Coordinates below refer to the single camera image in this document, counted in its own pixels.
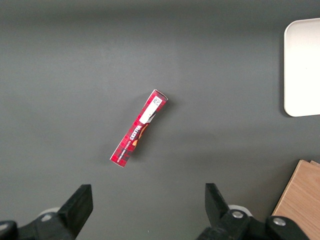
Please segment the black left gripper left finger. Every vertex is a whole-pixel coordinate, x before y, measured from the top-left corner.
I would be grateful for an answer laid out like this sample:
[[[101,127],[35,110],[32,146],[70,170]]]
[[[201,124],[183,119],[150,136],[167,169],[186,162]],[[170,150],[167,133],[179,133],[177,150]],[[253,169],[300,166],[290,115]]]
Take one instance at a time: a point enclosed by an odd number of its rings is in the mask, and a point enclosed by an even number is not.
[[[82,184],[57,210],[39,215],[18,226],[13,220],[0,222],[2,240],[75,240],[93,211],[90,184]]]

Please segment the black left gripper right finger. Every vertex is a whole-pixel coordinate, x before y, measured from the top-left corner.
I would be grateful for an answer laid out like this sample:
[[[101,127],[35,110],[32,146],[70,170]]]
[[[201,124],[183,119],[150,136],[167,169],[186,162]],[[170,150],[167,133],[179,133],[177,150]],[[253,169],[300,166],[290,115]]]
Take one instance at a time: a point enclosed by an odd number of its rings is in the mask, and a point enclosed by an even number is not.
[[[228,205],[214,183],[205,184],[205,211],[210,227],[198,240],[306,240],[306,233],[292,219],[269,216],[255,219],[246,208]]]

